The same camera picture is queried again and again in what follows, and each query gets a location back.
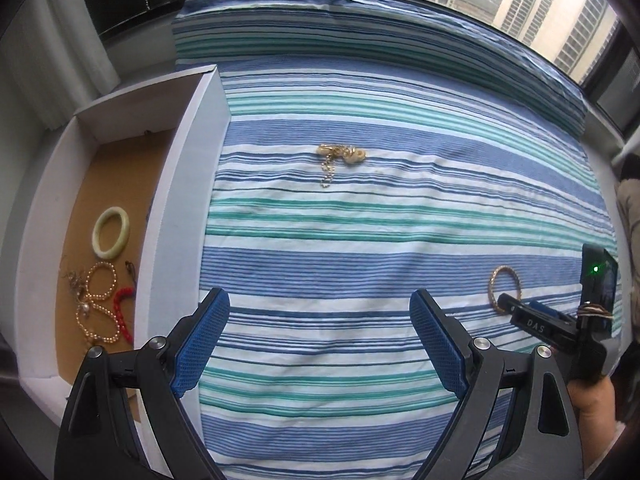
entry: white curtain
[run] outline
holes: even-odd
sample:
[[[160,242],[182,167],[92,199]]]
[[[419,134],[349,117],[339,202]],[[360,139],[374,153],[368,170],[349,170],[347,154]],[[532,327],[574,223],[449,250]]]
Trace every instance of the white curtain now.
[[[84,0],[26,0],[0,40],[0,56],[51,130],[120,82]]]

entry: wall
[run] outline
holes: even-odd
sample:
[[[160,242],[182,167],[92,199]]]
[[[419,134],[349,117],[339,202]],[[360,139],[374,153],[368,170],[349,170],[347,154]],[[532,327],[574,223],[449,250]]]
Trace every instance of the wall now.
[[[640,155],[640,126],[636,128],[636,130],[632,133],[631,137],[628,138],[628,141],[623,146],[622,150],[618,152],[618,154],[611,161],[613,167],[619,171],[622,168],[622,163],[625,161],[625,157],[629,153],[635,153],[636,155]]]
[[[123,84],[134,81],[136,74],[143,79],[161,72],[172,72],[176,57],[171,22],[175,13],[143,23],[104,43],[107,56],[113,63]]]
[[[0,251],[18,186],[44,131],[43,124],[31,112],[7,68],[0,62]],[[8,282],[13,277],[0,273],[0,290],[4,292],[7,286],[12,286]],[[12,296],[0,294],[0,332],[15,348],[11,299]]]

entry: bed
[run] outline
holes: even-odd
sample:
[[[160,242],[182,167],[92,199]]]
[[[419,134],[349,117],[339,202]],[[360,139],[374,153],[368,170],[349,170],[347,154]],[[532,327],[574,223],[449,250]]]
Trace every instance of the bed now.
[[[488,304],[492,270],[513,267],[523,298],[573,312],[582,244],[617,255],[577,138],[580,96],[536,72],[567,86],[550,90],[550,116],[531,97],[389,59],[222,52],[201,3],[176,21],[178,65],[216,62],[232,114],[200,275],[201,297],[221,286],[232,306],[199,383],[204,443],[229,479],[411,478],[456,405],[411,326],[411,293],[530,351],[537,341]],[[185,39],[194,31],[206,48]],[[367,157],[338,161],[324,188],[327,143]],[[620,304],[618,287],[615,333]]]

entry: striped bed sheet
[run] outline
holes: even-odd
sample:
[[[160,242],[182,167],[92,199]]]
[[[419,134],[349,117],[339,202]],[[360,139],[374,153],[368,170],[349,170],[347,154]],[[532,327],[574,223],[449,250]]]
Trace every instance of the striped bed sheet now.
[[[344,56],[412,67],[516,101],[575,137],[582,91],[530,48],[425,0],[187,0],[177,65],[264,55]]]
[[[488,279],[512,266],[524,298],[575,311],[582,244],[617,255],[586,155],[528,108],[409,68],[218,67],[232,121],[200,288],[222,286],[232,309],[199,383],[204,443],[230,480],[409,479],[456,405],[411,326],[411,293],[427,288],[472,336],[530,351],[537,341],[489,306]],[[321,143],[367,158],[338,163],[323,189]],[[618,283],[615,332],[620,304]]]

